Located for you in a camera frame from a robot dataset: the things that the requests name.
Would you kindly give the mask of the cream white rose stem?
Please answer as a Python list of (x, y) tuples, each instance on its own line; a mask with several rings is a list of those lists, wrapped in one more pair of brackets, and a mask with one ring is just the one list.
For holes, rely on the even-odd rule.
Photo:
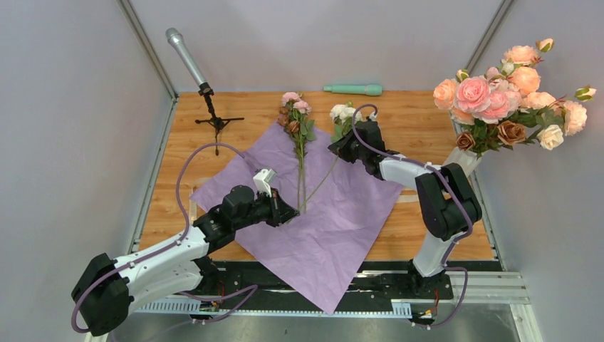
[[(360, 114), (358, 114), (356, 116), (353, 115), (354, 111), (355, 111), (355, 108), (351, 101), (347, 101), (344, 104), (334, 105), (330, 109), (329, 118), (331, 119), (332, 124), (334, 124), (334, 126), (333, 126), (334, 131), (330, 137), (330, 141), (332, 143), (343, 138), (350, 131), (350, 126), (352, 123), (356, 123), (361, 120)], [(315, 189), (304, 199), (304, 201), (301, 205), (301, 209), (303, 210), (303, 213), (306, 213), (308, 203), (311, 201), (311, 199), (317, 193), (317, 191), (322, 187), (323, 183), (328, 179), (328, 177), (332, 173), (336, 163), (337, 163), (337, 159), (334, 158), (327, 173), (324, 175), (324, 177), (321, 179), (321, 181), (318, 183), (318, 185), (315, 187)]]

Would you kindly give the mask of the pink and purple wrapping paper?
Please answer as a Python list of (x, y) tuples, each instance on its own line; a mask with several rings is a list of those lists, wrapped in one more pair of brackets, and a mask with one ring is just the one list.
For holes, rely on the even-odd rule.
[[(361, 162), (350, 164), (332, 154), (328, 150), (328, 133), (317, 130), (315, 135), (316, 139), (306, 146), (309, 192), (327, 173), (334, 158), (337, 163), (330, 175), (335, 180), (351, 181), (354, 185), (371, 178), (379, 180), (369, 175)], [(277, 123), (271, 124), (241, 157), (233, 158), (217, 175), (252, 179), (262, 168), (273, 169), (273, 186), (287, 203), (298, 204), (298, 160), (292, 141)], [(357, 221), (354, 214), (334, 222), (303, 213), (281, 227), (261, 223), (242, 229), (236, 233), (236, 242), (312, 304), (332, 314), (383, 226), (365, 219)]]

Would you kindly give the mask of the pink flower bouquet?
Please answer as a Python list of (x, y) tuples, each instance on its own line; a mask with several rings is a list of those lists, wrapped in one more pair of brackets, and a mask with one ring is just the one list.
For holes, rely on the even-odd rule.
[(312, 107), (303, 99), (301, 93), (285, 92), (281, 96), (281, 107), (277, 123), (293, 142), (293, 152), (298, 160), (297, 207), (306, 211), (306, 145), (316, 139), (314, 119), (310, 119)]

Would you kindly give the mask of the brown rose stem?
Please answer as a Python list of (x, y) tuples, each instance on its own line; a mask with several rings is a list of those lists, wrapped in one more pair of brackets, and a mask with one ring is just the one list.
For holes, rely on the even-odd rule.
[(473, 125), (463, 125), (465, 131), (457, 136), (456, 146), (461, 151), (469, 151), (477, 156), (485, 152), (500, 148), (512, 149), (517, 143), (526, 139), (526, 126), (512, 122), (502, 121), (498, 124), (488, 124), (476, 120)]

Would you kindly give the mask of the large pink rose stem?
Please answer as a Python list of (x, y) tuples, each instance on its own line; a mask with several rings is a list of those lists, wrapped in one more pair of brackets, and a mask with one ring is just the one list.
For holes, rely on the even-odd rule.
[(516, 111), (521, 100), (520, 90), (491, 67), (483, 76), (465, 78), (456, 87), (450, 113), (467, 125), (475, 120), (495, 124)]

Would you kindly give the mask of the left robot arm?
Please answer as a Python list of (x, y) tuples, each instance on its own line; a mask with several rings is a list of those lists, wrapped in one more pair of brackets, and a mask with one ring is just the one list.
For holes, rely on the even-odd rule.
[(271, 188), (233, 187), (222, 202), (185, 230), (144, 251), (111, 259), (93, 257), (71, 292), (71, 324), (78, 333), (105, 335), (140, 307), (172, 294), (212, 293), (218, 275), (206, 267), (209, 254), (234, 241), (236, 232), (259, 223), (279, 227), (300, 212)]

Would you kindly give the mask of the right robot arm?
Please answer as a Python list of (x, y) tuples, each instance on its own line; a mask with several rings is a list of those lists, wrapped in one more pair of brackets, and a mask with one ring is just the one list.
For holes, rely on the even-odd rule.
[(435, 288), (453, 246), (467, 237), (482, 209), (461, 165), (431, 165), (388, 150), (375, 121), (359, 122), (328, 149), (340, 159), (362, 162), (369, 175), (415, 190), (427, 233), (412, 260), (408, 291), (425, 297)]

